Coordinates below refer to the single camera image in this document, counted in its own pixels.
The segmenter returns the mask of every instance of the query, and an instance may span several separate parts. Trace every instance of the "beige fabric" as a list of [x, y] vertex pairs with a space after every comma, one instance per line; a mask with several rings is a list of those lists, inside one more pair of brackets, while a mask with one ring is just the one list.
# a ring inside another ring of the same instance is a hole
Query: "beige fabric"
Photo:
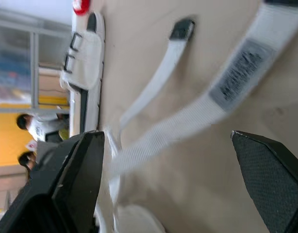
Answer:
[[[107, 123], [117, 127], [121, 114], [146, 86], [164, 56], [173, 23], [186, 15], [194, 15], [197, 23], [170, 81], [123, 132], [122, 146], [127, 146], [208, 87], [250, 25], [259, 1], [107, 0], [103, 4], [101, 128]], [[293, 135], [287, 132], [290, 135], [281, 138], [267, 126], [264, 114], [294, 103], [298, 103], [298, 35], [228, 119], [128, 175], [130, 188], [121, 201], [145, 206], [170, 233], [267, 233], [245, 189], [230, 134], [242, 130], [288, 143]], [[290, 124], [297, 128], [298, 121]], [[298, 148], [289, 149], [298, 156]]]

